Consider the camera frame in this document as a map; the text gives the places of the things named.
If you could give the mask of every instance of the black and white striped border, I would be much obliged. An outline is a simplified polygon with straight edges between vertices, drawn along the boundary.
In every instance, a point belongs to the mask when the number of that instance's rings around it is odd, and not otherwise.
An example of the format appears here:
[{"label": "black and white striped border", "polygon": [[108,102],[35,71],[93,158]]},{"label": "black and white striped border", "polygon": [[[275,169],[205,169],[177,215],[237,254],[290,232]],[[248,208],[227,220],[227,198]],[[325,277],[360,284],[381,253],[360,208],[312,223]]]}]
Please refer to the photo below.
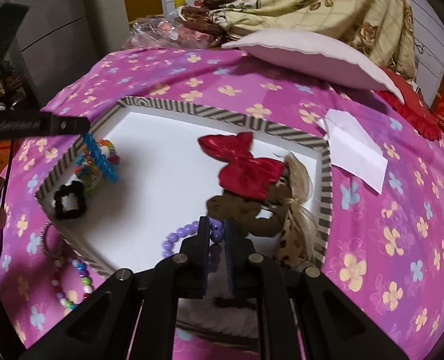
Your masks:
[{"label": "black and white striped border", "polygon": [[[254,131],[264,132],[279,138],[289,140],[316,150],[322,155],[322,191],[320,212],[318,215],[317,236],[315,238],[315,263],[319,267],[325,261],[325,253],[328,247],[328,236],[330,234],[330,226],[332,222],[332,171],[330,163],[330,148],[328,142],[316,137],[312,134],[288,127],[279,123],[270,122],[251,115],[239,114],[237,112],[227,111],[221,108],[210,107],[207,105],[194,104],[183,101],[175,101],[168,99],[156,99],[150,97],[134,97],[127,96],[119,100],[118,104],[103,114],[91,127],[91,132],[96,132],[109,118],[128,105],[135,107],[156,108],[161,110],[181,112],[200,117],[206,117],[237,126],[249,128]],[[57,162],[55,167],[49,172],[48,176],[36,192],[35,196],[39,203],[51,191],[63,172],[70,167],[74,161],[76,154],[82,147],[82,138],[79,138]],[[81,254],[86,261],[101,275],[107,273],[96,263],[83,249],[74,242],[73,239],[62,234],[67,243],[69,243],[78,254]]]}]

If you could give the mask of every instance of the tray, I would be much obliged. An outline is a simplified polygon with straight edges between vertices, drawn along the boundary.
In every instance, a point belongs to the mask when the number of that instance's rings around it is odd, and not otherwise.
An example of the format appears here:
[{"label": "tray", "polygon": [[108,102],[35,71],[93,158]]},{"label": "tray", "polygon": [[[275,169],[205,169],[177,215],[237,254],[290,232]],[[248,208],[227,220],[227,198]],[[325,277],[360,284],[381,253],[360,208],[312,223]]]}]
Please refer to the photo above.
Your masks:
[{"label": "tray", "polygon": [[[305,207],[318,219],[315,257],[321,266],[332,213],[328,143],[253,116],[187,102],[125,97],[91,128],[95,138],[116,146],[119,181],[105,180],[88,196],[82,218],[55,220],[53,194],[72,175],[82,148],[79,138],[49,172],[36,198],[65,241],[99,274],[109,276],[121,267],[150,269],[162,258],[166,235],[205,215],[207,199],[222,192],[218,173],[226,163],[203,153],[197,138],[242,131],[253,131],[255,157],[277,159],[291,151],[305,164],[314,185]],[[258,252],[273,254],[276,238],[251,239]]]}]

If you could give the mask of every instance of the plastic bag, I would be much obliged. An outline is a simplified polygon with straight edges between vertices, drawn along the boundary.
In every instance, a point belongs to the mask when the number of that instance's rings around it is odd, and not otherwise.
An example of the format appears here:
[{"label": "plastic bag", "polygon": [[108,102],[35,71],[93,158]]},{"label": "plastic bag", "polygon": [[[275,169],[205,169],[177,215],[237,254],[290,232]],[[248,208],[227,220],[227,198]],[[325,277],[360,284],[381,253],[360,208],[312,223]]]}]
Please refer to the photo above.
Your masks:
[{"label": "plastic bag", "polygon": [[189,30],[183,24],[166,17],[138,19],[122,48],[140,47],[208,48],[214,40],[206,33]]}]

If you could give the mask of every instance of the bedsheet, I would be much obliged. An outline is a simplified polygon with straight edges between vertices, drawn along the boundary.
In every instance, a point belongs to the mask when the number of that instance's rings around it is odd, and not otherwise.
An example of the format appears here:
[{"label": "bedsheet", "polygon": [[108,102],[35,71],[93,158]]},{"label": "bedsheet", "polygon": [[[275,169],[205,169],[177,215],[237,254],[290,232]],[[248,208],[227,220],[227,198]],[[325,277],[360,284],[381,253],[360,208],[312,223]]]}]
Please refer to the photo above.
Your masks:
[{"label": "bedsheet", "polygon": [[[429,142],[378,96],[263,63],[243,51],[141,49],[109,54],[46,106],[92,121],[124,95],[183,100],[245,112],[322,136],[328,109],[350,112],[388,159],[381,195],[332,168],[333,220],[323,272],[410,356],[422,359],[444,330],[444,138]],[[28,139],[7,195],[0,295],[31,346],[66,311],[51,286],[54,262],[40,249],[46,216],[34,193],[74,138]],[[93,271],[94,285],[103,279]],[[69,268],[62,287],[82,284]],[[176,360],[256,359],[178,330]]]}]

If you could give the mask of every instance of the red satin bow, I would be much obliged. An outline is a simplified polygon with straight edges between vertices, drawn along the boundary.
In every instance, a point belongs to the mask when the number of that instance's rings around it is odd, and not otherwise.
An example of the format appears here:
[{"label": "red satin bow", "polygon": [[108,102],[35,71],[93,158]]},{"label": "red satin bow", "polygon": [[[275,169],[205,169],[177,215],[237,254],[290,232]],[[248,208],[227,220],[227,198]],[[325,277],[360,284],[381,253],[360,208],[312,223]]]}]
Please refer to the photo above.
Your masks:
[{"label": "red satin bow", "polygon": [[249,152],[253,134],[206,135],[198,139],[202,150],[228,165],[219,173],[222,188],[239,196],[265,200],[267,187],[282,175],[283,162],[271,158],[254,158]]}]

